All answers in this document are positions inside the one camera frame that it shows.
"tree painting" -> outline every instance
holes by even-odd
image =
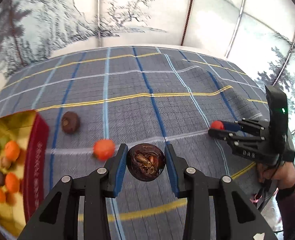
[[[256,82],[262,89],[264,88],[264,85],[273,84],[286,60],[286,56],[284,56],[277,47],[271,48],[271,50],[275,52],[278,59],[276,62],[269,62],[269,70],[271,70],[272,73],[268,74],[266,71],[257,73],[259,77]],[[288,111],[289,115],[295,114],[295,73],[291,75],[285,68],[278,79],[278,82],[275,84],[275,87],[283,91],[286,90],[290,93],[291,96],[288,97]]]
[[[3,0],[0,4],[0,52],[7,44],[6,40],[13,38],[16,54],[20,60],[20,65],[24,66],[22,58],[22,47],[18,39],[23,36],[24,28],[19,22],[21,19],[31,13],[31,10],[22,10],[19,3],[13,3],[13,0]]]
[[[130,0],[126,5],[119,5],[115,0],[109,2],[107,14],[111,22],[115,23],[118,28],[124,28],[126,22],[142,22],[147,25],[146,21],[150,15],[145,9],[150,7],[154,0]]]

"cable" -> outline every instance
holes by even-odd
[[[280,165],[281,165],[281,161],[278,161],[277,164],[276,164],[275,171],[273,172],[273,174],[272,174],[270,180],[272,180],[272,178],[274,177],[275,173],[276,173],[277,170],[279,169]],[[257,207],[257,203],[256,203],[255,207],[256,207],[259,211],[262,211],[262,209],[263,209],[263,205],[265,205],[265,200],[267,200],[268,198],[272,197],[273,194],[274,194],[275,192],[273,192],[272,194],[270,194],[270,195],[268,195],[268,196],[266,197],[266,190],[265,190],[265,186],[264,186],[264,185],[261,187],[261,189],[259,190],[259,192],[260,192],[260,191],[263,191],[263,192],[264,192],[264,200],[263,200],[262,203],[259,205],[259,207]]]

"brown water chestnut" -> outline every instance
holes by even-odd
[[[75,133],[80,127],[80,118],[75,112],[66,112],[61,119],[61,127],[63,132],[67,134]]]
[[[126,164],[134,178],[140,181],[152,181],[164,170],[165,156],[155,145],[140,143],[129,150]]]

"blue stripe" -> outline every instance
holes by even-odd
[[[140,63],[140,60],[139,60],[138,57],[137,57],[136,50],[135,50],[134,47],[132,47],[132,48],[133,48],[134,56],[135,56],[136,61],[137,61],[137,65],[138,65],[138,67],[140,68],[140,71],[142,71],[142,76],[143,76],[143,79],[144,79],[145,85],[146,85],[147,89],[149,90],[149,93],[150,93],[151,95],[153,95],[153,90],[152,90],[152,88],[150,87],[150,84],[149,84],[148,81],[147,81],[147,78],[146,78],[145,73],[143,72],[143,67],[142,67],[142,65],[141,65],[141,63]],[[164,124],[163,124],[163,121],[162,121],[162,118],[161,118],[160,112],[159,112],[159,110],[158,110],[158,108],[157,108],[157,106],[156,106],[156,102],[155,102],[154,97],[151,97],[151,102],[152,102],[152,105],[153,105],[153,108],[154,108],[154,111],[155,111],[155,114],[156,114],[157,121],[159,122],[159,126],[160,126],[160,128],[161,128],[162,135],[163,135],[163,137],[164,137],[164,139],[165,139],[165,137],[166,137],[166,131],[165,131],[165,128],[164,128]]]
[[[213,82],[214,82],[214,84],[215,84],[217,90],[220,90],[221,87],[220,87],[220,85],[218,84],[218,82],[217,82],[217,80],[215,79],[215,77],[213,76],[213,74],[212,74],[210,71],[208,71],[208,73],[209,73],[210,77],[212,78],[212,80],[213,80]],[[227,101],[227,99],[226,99],[224,93],[223,93],[223,92],[220,92],[220,95],[221,95],[221,97],[222,97],[224,103],[226,104],[228,110],[230,111],[231,115],[233,116],[233,118],[235,119],[235,121],[237,121],[237,118],[236,118],[236,116],[235,116],[235,114],[234,114],[234,111],[232,110],[232,108],[231,108],[229,102]]]
[[[221,63],[219,63],[215,58],[214,58],[214,60],[217,62],[217,64],[219,64],[221,67],[223,67],[222,66],[222,64]],[[235,80],[235,81],[237,81],[233,76],[232,76],[232,74],[229,72],[229,71],[227,71],[228,73],[229,73],[229,75]],[[240,84],[240,87],[244,90],[244,92],[248,95],[248,97],[250,98],[250,99],[252,99],[250,96],[249,96],[249,94],[247,93],[247,91],[245,90],[245,88],[244,87],[242,87],[241,86],[241,84]],[[259,95],[255,92],[255,90],[253,89],[253,87],[250,87],[253,91],[254,91],[254,93],[259,97]]]
[[[185,55],[183,54],[183,52],[181,52],[180,50],[179,50],[179,52],[182,54],[182,56],[184,57],[184,59],[187,60],[187,62],[190,62],[190,61],[187,59],[187,57],[185,57]]]
[[[57,67],[57,66],[60,66],[60,64],[62,63],[62,61],[65,59],[65,57],[66,57],[66,55],[62,56],[62,57],[60,58],[60,60],[57,62],[57,64],[56,64],[55,66],[56,66],[56,67]],[[54,75],[54,73],[56,72],[56,70],[57,70],[57,68],[54,68],[54,69],[51,71],[51,73],[50,73],[49,76],[47,77],[46,81],[44,82],[44,85],[46,85],[46,84],[48,84],[48,83],[50,82],[50,80],[51,80],[51,78],[53,77],[53,75]],[[40,98],[41,98],[41,96],[42,96],[42,94],[43,94],[45,88],[46,88],[46,86],[41,87],[39,93],[37,94],[37,96],[36,96],[36,98],[35,98],[35,100],[34,100],[34,102],[33,102],[33,104],[32,104],[31,109],[35,109],[35,106],[36,106],[36,104],[38,103],[38,101],[40,100]]]
[[[86,52],[83,52],[82,53],[82,56],[80,58],[79,61],[82,61],[84,59],[86,55]],[[79,67],[80,67],[80,64],[81,63],[78,63],[73,71],[73,74],[71,76],[71,78],[75,78],[76,76],[76,73],[77,71],[79,70]],[[65,104],[66,102],[66,99],[67,99],[67,95],[68,93],[70,92],[70,89],[73,85],[73,80],[70,80],[70,83],[68,84],[67,86],[67,89],[65,90],[65,95],[62,99],[62,103],[61,104]],[[61,117],[62,117],[62,113],[63,113],[63,107],[61,107],[58,111],[58,115],[56,117],[56,124],[55,124],[55,132],[54,132],[54,138],[53,138],[53,142],[52,142],[52,153],[51,153],[51,157],[50,157],[50,163],[49,163],[49,190],[52,189],[53,187],[53,164],[54,164],[54,154],[53,154],[53,150],[55,149],[56,147],[56,141],[57,141],[57,135],[58,135],[58,129],[59,129],[59,126],[60,126],[60,120],[61,120]]]

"human hand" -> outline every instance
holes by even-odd
[[[295,184],[295,167],[291,162],[285,162],[276,172],[275,169],[268,169],[266,165],[258,163],[257,172],[258,182],[263,183],[265,179],[276,179],[279,189],[291,188]]]

